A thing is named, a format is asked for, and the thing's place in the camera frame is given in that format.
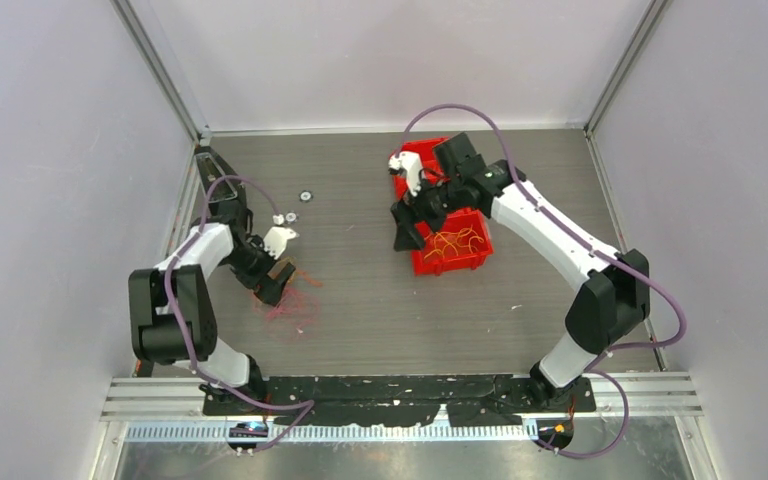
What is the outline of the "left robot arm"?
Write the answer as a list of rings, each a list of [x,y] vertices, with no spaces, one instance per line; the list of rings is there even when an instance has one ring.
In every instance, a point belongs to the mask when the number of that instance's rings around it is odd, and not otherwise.
[[[210,391],[228,390],[228,400],[244,414],[265,405],[266,381],[251,355],[221,340],[208,280],[225,266],[260,303],[276,307],[296,271],[281,258],[298,236],[281,214],[264,236],[252,234],[250,216],[248,209],[207,215],[166,259],[133,271],[127,282],[136,357],[187,369]]]

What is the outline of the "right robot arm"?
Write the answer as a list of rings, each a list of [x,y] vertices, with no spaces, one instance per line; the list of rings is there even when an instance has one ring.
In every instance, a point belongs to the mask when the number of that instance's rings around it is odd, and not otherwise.
[[[573,384],[601,355],[650,314],[649,262],[637,250],[622,253],[591,236],[554,207],[505,160],[485,162],[465,133],[436,145],[438,179],[428,178],[418,153],[390,156],[388,171],[407,190],[390,212],[396,224],[394,248],[424,248],[419,224],[439,231],[455,212],[471,209],[509,229],[546,259],[575,297],[564,319],[564,334],[531,368],[527,399],[556,410]]]

